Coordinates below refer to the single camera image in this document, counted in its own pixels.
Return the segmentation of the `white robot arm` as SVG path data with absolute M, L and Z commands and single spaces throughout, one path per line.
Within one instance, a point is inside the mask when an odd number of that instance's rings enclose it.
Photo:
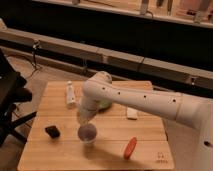
M 174 120 L 199 131 L 198 146 L 191 171 L 213 171 L 213 99 L 178 92 L 139 90 L 114 86 L 112 77 L 100 71 L 82 85 L 78 122 L 92 120 L 101 101 Z

